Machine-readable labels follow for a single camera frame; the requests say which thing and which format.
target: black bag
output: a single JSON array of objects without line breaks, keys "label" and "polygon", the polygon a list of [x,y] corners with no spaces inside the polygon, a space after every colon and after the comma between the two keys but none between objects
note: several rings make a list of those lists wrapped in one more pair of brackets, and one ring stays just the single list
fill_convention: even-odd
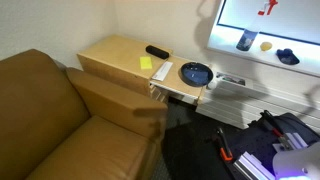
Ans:
[{"label": "black bag", "polygon": [[[259,159],[262,165],[274,174],[272,160],[276,151],[272,144],[279,143],[279,141],[278,137],[265,127],[264,121],[269,122],[281,133],[298,133],[309,146],[320,140],[320,136],[315,131],[291,113],[272,116],[265,110],[261,115],[262,117],[258,121],[252,121],[249,124],[249,128],[227,137],[234,161],[247,151]],[[226,166],[235,179],[246,179],[232,163],[226,163]]]}]

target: paper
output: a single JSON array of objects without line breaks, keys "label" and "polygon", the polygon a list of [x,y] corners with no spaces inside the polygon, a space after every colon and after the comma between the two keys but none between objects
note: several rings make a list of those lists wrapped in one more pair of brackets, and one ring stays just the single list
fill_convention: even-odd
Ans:
[{"label": "paper", "polygon": [[140,68],[141,69],[152,69],[152,62],[149,56],[140,57]]},{"label": "paper", "polygon": [[167,76],[171,66],[172,62],[163,63],[160,69],[157,71],[157,73],[152,77],[152,79],[163,81],[164,78]]}]

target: black remote control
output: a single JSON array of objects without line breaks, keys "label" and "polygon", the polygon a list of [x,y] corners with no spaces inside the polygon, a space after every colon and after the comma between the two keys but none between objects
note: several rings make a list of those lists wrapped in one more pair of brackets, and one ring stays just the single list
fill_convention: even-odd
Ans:
[{"label": "black remote control", "polygon": [[157,56],[158,58],[161,58],[161,59],[168,59],[168,57],[169,57],[168,52],[163,51],[163,50],[156,48],[154,46],[151,46],[151,45],[146,47],[146,51],[154,56]]}]

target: yellow sticky note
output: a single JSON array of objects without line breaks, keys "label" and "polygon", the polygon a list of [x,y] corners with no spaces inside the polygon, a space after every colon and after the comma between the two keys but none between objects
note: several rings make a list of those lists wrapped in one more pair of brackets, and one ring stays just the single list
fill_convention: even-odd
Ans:
[{"label": "yellow sticky note", "polygon": [[141,69],[152,69],[151,57],[149,56],[140,57],[140,67]]}]

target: armchair cushion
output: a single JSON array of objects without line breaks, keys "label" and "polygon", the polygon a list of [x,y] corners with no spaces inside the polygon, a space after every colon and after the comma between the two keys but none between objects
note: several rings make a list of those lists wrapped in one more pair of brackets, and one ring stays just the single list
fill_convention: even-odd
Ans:
[{"label": "armchair cushion", "polygon": [[155,147],[145,137],[94,116],[28,179],[140,179],[139,170],[148,168]]}]

